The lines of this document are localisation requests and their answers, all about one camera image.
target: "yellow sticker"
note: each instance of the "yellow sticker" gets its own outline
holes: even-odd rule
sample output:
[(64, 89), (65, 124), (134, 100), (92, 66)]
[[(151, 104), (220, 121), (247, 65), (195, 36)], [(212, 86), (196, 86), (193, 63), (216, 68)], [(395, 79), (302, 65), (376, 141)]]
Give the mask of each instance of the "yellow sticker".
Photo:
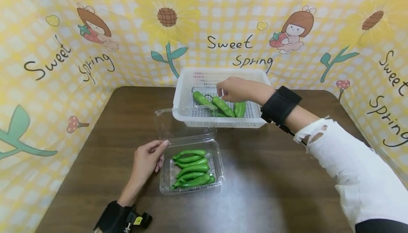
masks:
[(136, 220), (135, 220), (135, 222), (133, 223), (133, 225), (140, 225), (140, 223), (142, 222), (142, 219), (143, 219), (143, 218), (140, 217), (140, 216), (137, 217)]

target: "wooden table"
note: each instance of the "wooden table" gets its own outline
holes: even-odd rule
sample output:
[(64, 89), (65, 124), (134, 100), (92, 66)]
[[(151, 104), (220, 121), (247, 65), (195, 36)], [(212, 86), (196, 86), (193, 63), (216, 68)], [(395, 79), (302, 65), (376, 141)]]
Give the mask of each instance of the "wooden table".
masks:
[[(153, 111), (171, 108), (174, 88), (117, 89), (46, 212), (37, 233), (91, 232), (105, 206), (126, 184), (135, 149), (157, 139)], [(301, 105), (330, 115), (363, 140), (327, 91), (297, 91)], [(218, 129), (225, 167), (221, 187), (164, 196), (154, 174), (137, 200), (153, 222), (146, 232), (351, 233), (334, 180), (317, 160), (274, 125)]]

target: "white torn sleeve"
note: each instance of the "white torn sleeve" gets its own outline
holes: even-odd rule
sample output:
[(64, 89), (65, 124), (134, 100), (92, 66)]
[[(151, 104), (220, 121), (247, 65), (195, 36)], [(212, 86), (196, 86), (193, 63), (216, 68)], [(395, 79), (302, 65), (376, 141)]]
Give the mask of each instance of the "white torn sleeve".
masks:
[[(311, 142), (318, 133), (323, 135)], [(341, 208), (353, 230), (357, 223), (369, 219), (408, 224), (408, 191), (370, 147), (329, 119), (303, 128), (294, 140), (300, 142), (307, 136), (307, 153), (336, 178)]]

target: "hand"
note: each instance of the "hand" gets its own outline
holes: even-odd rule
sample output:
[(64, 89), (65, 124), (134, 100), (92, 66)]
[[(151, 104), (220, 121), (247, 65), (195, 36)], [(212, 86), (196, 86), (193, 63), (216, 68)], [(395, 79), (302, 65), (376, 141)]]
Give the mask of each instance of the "hand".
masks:
[(142, 145), (135, 151), (132, 174), (129, 182), (124, 188), (118, 204), (121, 206), (131, 206), (134, 199), (143, 185), (147, 182), (153, 171), (158, 172), (163, 166), (163, 153), (169, 142), (155, 140)]
[(230, 77), (217, 84), (217, 93), (224, 101), (252, 101), (263, 106), (274, 93), (274, 88), (255, 81)]

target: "yellow plaid backdrop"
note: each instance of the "yellow plaid backdrop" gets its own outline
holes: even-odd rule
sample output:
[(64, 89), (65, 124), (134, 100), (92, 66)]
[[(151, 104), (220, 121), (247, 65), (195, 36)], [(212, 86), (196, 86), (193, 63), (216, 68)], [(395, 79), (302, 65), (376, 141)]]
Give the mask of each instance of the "yellow plaid backdrop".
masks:
[(115, 88), (187, 66), (333, 93), (407, 183), (407, 2), (1, 0), (0, 232), (35, 231)]

